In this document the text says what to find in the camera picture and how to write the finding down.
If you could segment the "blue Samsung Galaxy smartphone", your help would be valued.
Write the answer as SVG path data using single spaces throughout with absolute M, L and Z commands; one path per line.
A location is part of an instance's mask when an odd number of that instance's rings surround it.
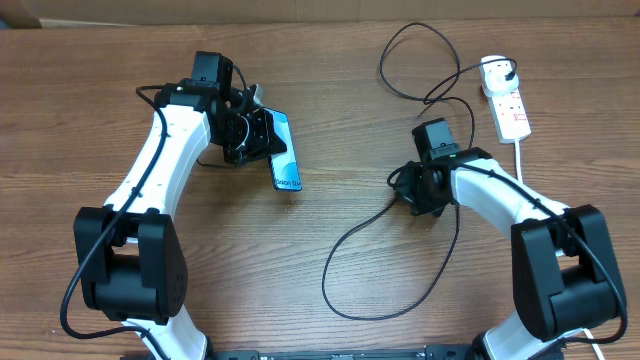
M 276 135 L 286 145 L 284 152 L 269 157 L 274 189 L 277 191 L 299 192 L 302 190 L 302 182 L 289 119 L 283 112 L 269 108 L 266 108 L 266 111 L 273 117 Z

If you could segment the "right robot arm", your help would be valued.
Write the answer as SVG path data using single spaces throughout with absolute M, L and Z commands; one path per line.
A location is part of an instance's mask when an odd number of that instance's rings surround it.
M 480 214 L 511 243 L 514 313 L 479 334 L 469 359 L 535 359 L 560 355 L 579 332 L 619 319 L 599 343 L 628 328 L 626 295 L 603 214 L 591 205 L 550 200 L 506 173 L 486 151 L 428 150 L 387 178 L 415 216 L 446 205 Z

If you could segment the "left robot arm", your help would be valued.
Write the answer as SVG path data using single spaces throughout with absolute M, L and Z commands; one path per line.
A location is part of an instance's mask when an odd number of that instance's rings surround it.
M 185 305 L 188 269 L 173 223 L 177 205 L 211 143 L 235 166 L 267 159 L 276 190 L 300 190 L 289 119 L 261 104 L 257 85 L 224 92 L 218 83 L 184 79 L 152 89 L 153 125 L 134 165 L 102 206 L 83 207 L 74 220 L 78 268 L 60 322 L 68 335 L 82 338 L 68 319 L 73 292 L 81 289 L 88 308 L 118 324 L 90 338 L 133 332 L 152 359 L 213 359 L 210 338 Z

